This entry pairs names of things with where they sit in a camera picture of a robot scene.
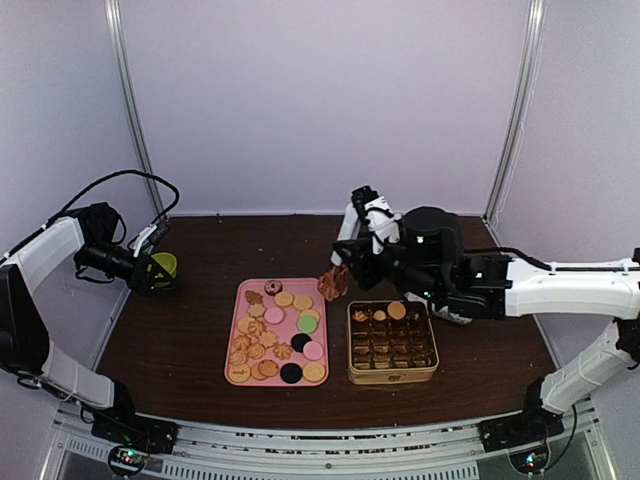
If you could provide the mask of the metal serving tongs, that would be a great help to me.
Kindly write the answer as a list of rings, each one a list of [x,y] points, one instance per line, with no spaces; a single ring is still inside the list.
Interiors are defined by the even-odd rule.
[[[348,266],[344,260],[345,247],[356,240],[361,221],[352,204],[348,204],[330,257],[330,268],[318,280],[317,289],[327,302],[343,297],[348,291]]]

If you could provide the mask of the brown leaf cookie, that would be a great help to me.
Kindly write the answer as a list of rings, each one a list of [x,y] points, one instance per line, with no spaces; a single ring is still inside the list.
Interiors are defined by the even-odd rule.
[[[363,323],[368,320],[368,315],[364,311],[357,310],[353,313],[352,320],[358,323]]]

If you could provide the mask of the plain round brown cookie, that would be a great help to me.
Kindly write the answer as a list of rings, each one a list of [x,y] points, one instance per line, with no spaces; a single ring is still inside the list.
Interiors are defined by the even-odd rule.
[[[394,301],[387,306],[387,313],[393,320],[402,320],[406,316],[406,308],[402,302]]]

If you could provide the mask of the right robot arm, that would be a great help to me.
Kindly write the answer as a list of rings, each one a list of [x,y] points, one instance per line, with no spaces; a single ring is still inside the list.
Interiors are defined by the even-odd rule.
[[[465,250],[456,215],[420,207],[401,215],[384,198],[352,202],[331,262],[369,290],[383,280],[431,314],[504,319],[531,314],[604,315],[610,323],[564,367],[531,384],[513,419],[535,440],[577,400],[639,364],[639,259],[543,262],[515,248]]]

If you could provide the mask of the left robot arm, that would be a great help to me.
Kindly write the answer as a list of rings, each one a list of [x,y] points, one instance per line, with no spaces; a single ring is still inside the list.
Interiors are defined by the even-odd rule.
[[[26,388],[79,402],[103,419],[123,444],[144,433],[128,388],[90,369],[81,341],[106,317],[102,304],[71,296],[69,284],[85,271],[102,272],[98,284],[120,279],[142,295],[167,272],[149,254],[169,229],[156,217],[132,240],[117,239],[121,217],[108,203],[65,209],[1,257],[1,368]]]

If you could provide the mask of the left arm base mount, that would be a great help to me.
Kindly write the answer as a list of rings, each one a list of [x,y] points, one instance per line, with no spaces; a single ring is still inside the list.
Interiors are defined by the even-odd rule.
[[[127,425],[97,416],[91,434],[114,443],[107,454],[107,466],[116,476],[131,478],[142,472],[152,455],[173,452],[178,425],[140,416],[134,417],[133,425]]]

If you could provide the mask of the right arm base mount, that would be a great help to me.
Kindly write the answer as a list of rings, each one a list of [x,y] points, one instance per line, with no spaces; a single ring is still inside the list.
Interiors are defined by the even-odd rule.
[[[513,469],[524,475],[542,474],[552,463],[549,440],[564,432],[562,417],[529,417],[524,413],[484,420],[478,431],[486,453],[506,451]]]

